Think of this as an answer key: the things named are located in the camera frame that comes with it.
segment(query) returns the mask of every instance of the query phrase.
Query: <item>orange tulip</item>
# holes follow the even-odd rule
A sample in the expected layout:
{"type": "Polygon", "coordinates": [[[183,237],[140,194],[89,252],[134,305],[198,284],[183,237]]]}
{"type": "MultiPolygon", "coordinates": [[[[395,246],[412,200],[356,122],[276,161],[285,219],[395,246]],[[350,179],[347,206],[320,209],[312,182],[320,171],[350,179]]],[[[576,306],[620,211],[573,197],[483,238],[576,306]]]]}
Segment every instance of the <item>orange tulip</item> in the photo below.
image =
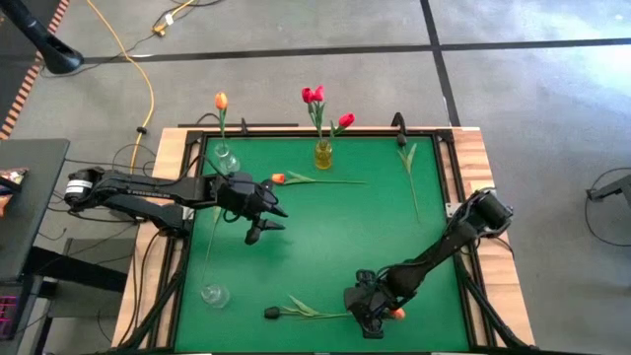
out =
{"type": "Polygon", "coordinates": [[[285,183],[285,175],[284,174],[272,174],[272,181],[276,183],[285,183]]]}
{"type": "Polygon", "coordinates": [[[226,109],[228,108],[228,97],[224,93],[217,93],[215,95],[215,106],[218,109],[226,109]]]}
{"type": "Polygon", "coordinates": [[[390,316],[395,320],[404,320],[405,311],[403,310],[403,308],[397,309],[395,311],[390,311],[390,316]]]}

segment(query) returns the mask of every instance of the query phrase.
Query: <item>red tulip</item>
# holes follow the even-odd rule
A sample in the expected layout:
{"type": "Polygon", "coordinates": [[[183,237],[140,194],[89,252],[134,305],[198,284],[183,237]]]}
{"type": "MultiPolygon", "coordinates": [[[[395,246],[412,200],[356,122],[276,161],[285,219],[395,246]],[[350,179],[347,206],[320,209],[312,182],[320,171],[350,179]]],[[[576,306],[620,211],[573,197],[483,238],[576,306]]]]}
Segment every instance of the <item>red tulip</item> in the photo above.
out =
{"type": "Polygon", "coordinates": [[[310,104],[314,100],[314,92],[309,88],[303,89],[303,101],[310,104]]]}
{"type": "Polygon", "coordinates": [[[324,86],[320,85],[317,87],[317,89],[315,89],[313,99],[314,101],[317,101],[317,102],[324,101],[324,86]]]}
{"type": "Polygon", "coordinates": [[[353,124],[354,121],[355,121],[355,114],[353,114],[352,112],[348,112],[344,114],[343,116],[339,117],[339,125],[344,128],[353,124]]]}

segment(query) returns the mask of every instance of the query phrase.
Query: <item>desk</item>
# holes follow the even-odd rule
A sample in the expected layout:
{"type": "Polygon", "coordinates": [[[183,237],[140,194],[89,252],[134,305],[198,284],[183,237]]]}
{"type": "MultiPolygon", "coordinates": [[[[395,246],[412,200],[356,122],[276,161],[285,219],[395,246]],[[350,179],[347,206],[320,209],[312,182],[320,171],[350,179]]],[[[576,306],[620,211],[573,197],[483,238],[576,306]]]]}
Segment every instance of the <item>desk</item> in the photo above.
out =
{"type": "MultiPolygon", "coordinates": [[[[201,280],[201,269],[212,211],[198,212],[183,289],[167,303],[159,326],[145,344],[172,346],[178,352],[458,351],[471,344],[486,344],[479,310],[460,293],[449,262],[428,276],[417,298],[406,306],[405,321],[386,324],[383,340],[362,339],[359,326],[351,319],[311,323],[279,319],[270,323],[262,318],[266,307],[290,305],[287,294],[321,311],[343,312],[343,289],[353,284],[358,268],[376,269],[416,256],[440,236],[446,223],[444,202],[457,202],[475,189],[493,185],[479,129],[408,128],[410,145],[418,146],[414,178],[422,221],[419,225],[409,182],[395,152],[397,131],[395,127],[349,130],[333,142],[333,169],[319,172],[312,162],[315,133],[311,128],[251,128],[248,138],[237,128],[229,129],[242,169],[256,180],[292,170],[317,178],[329,174],[360,179],[367,185],[277,186],[290,215],[279,221],[287,230],[266,232],[257,245],[247,247],[243,241],[245,223],[218,225],[208,280],[201,280]],[[390,188],[380,188],[381,183],[390,188]],[[226,284],[231,290],[233,299],[226,309],[212,310],[202,303],[199,289],[209,282],[226,284]]],[[[165,129],[154,176],[177,178],[200,149],[211,152],[216,136],[216,129],[209,128],[165,129]]],[[[210,173],[207,167],[192,171],[210,173]]],[[[138,260],[155,232],[151,225],[140,228],[138,260]]],[[[140,303],[141,318],[164,283],[167,272],[161,282],[161,271],[173,271],[179,251],[178,244],[168,245],[164,239],[149,250],[145,279],[138,285],[146,295],[140,303]]],[[[490,302],[522,340],[533,343],[510,253],[496,241],[483,241],[478,255],[479,260],[469,260],[469,266],[475,269],[478,265],[490,302]]],[[[132,282],[128,278],[114,345],[131,319],[132,282]]]]}
{"type": "Polygon", "coordinates": [[[66,139],[0,143],[0,170],[29,168],[22,192],[12,198],[0,219],[0,282],[37,274],[120,292],[124,273],[33,246],[69,144],[66,139]]]}

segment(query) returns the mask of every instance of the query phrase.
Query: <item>wooden plank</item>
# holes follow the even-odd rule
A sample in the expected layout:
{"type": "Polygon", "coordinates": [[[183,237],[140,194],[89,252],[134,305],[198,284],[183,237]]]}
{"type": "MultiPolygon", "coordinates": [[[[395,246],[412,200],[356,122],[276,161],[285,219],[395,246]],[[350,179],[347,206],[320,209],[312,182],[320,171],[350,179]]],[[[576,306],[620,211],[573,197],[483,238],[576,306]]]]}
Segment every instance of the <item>wooden plank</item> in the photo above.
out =
{"type": "MultiPolygon", "coordinates": [[[[466,196],[477,189],[495,186],[482,133],[479,130],[455,129],[454,140],[466,196]]],[[[506,234],[502,239],[508,242],[506,234]]],[[[498,241],[486,239],[481,241],[478,255],[491,305],[516,336],[528,344],[534,344],[513,256],[498,241]]]]}

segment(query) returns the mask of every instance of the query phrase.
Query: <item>flower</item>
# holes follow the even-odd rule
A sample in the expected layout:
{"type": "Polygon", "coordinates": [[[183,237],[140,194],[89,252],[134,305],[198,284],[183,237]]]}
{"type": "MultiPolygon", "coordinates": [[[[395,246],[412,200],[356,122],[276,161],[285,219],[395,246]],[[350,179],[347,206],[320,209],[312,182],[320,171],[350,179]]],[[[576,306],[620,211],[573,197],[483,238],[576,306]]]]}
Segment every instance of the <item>flower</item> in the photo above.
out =
{"type": "Polygon", "coordinates": [[[314,92],[311,89],[303,89],[303,101],[307,104],[310,104],[314,101],[314,92]]]}
{"type": "Polygon", "coordinates": [[[339,125],[344,128],[353,124],[354,121],[355,121],[355,114],[353,114],[352,112],[348,112],[344,114],[343,116],[339,117],[339,125]]]}
{"type": "Polygon", "coordinates": [[[320,85],[317,89],[315,89],[315,92],[312,95],[312,100],[317,102],[324,101],[324,86],[320,85]]]}
{"type": "Polygon", "coordinates": [[[285,183],[285,175],[284,174],[272,174],[272,181],[276,183],[285,183]]]}
{"type": "Polygon", "coordinates": [[[404,320],[405,319],[405,311],[403,308],[396,309],[394,311],[390,311],[390,316],[395,320],[404,320]]]}
{"type": "Polygon", "coordinates": [[[217,93],[215,95],[215,106],[218,109],[226,109],[228,108],[228,97],[224,93],[217,93]]]}

